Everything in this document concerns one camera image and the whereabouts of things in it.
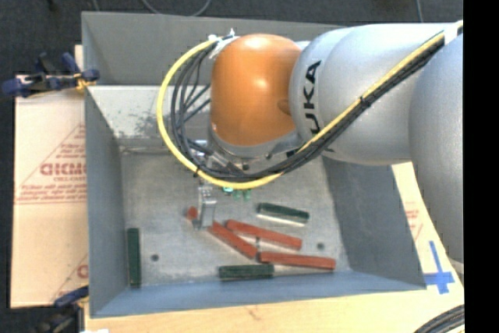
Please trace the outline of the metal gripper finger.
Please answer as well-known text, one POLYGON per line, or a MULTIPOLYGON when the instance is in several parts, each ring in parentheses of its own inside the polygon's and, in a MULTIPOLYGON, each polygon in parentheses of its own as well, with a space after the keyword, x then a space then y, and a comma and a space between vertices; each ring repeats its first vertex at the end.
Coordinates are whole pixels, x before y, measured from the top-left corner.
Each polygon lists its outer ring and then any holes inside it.
POLYGON ((209 200, 204 204, 204 225, 212 226, 215 217, 217 201, 209 200))
POLYGON ((197 216, 194 219, 193 226, 196 229, 204 229, 204 228, 209 228, 210 226, 205 226, 204 225, 204 204, 209 201, 213 200, 213 196, 211 194, 211 189, 210 188, 199 188, 198 189, 198 204, 196 207, 197 210, 197 216))

